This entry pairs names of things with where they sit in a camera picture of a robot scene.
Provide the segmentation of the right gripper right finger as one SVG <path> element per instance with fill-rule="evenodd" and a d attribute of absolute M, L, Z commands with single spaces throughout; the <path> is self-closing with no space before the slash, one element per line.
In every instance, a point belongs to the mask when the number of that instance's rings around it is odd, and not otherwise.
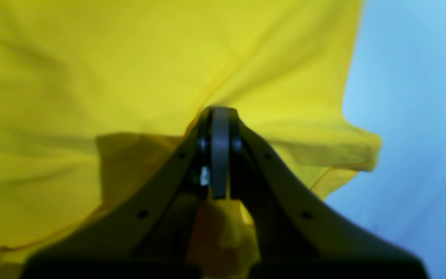
<path fill-rule="evenodd" d="M 315 196 L 230 109 L 230 196 L 250 213 L 260 261 L 250 279 L 426 279 L 416 256 Z"/>

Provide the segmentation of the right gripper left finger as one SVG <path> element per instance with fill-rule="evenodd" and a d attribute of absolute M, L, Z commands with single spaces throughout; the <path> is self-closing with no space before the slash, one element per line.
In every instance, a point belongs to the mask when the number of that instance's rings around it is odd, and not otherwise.
<path fill-rule="evenodd" d="M 200 279 L 186 261 L 200 201 L 228 195 L 230 110 L 208 107 L 147 184 L 106 216 L 32 256 L 23 279 Z"/>

